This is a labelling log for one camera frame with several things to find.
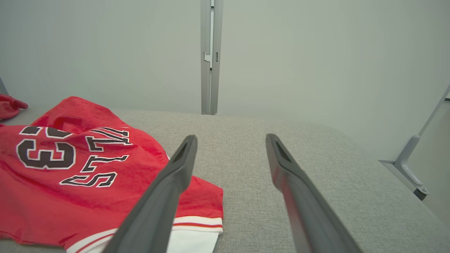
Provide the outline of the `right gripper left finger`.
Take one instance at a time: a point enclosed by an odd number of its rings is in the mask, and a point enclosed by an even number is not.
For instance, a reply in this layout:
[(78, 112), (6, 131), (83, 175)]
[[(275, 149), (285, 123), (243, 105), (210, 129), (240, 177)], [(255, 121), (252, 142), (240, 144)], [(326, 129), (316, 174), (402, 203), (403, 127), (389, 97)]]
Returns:
[(197, 137), (187, 136), (102, 253), (166, 253), (179, 197), (192, 178)]

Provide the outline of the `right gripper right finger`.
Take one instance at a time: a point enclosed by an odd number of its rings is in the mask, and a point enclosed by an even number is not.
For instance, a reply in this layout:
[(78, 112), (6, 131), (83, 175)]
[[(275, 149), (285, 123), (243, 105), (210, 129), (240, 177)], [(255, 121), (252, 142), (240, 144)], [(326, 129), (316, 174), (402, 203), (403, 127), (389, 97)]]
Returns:
[(297, 253), (362, 253), (281, 139), (267, 134), (266, 150), (272, 182), (283, 194)]

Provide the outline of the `grey aluminium partition post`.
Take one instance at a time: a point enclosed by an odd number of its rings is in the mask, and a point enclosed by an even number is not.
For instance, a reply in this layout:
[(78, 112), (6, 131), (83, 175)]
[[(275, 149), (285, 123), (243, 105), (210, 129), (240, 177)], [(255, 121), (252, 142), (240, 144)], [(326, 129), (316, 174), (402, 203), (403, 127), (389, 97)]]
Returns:
[(201, 113), (219, 115), (224, 0), (200, 0)]

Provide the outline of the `red shorts white waistband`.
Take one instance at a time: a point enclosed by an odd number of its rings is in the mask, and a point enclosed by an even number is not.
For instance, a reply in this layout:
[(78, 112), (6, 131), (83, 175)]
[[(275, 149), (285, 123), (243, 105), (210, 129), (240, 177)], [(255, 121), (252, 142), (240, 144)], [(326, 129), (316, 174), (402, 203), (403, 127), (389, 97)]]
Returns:
[(0, 94), (0, 121), (18, 115), (21, 109), (27, 109), (28, 104), (11, 96)]

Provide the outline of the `red basketball jersey number print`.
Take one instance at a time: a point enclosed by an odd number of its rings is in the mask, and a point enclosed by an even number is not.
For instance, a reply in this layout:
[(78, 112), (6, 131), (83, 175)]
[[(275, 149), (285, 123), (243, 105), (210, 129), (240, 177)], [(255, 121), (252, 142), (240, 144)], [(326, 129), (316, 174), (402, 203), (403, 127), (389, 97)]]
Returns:
[[(28, 124), (0, 121), (0, 244), (101, 253), (170, 159), (111, 110), (68, 97)], [(167, 253), (213, 253), (224, 191), (192, 175)]]

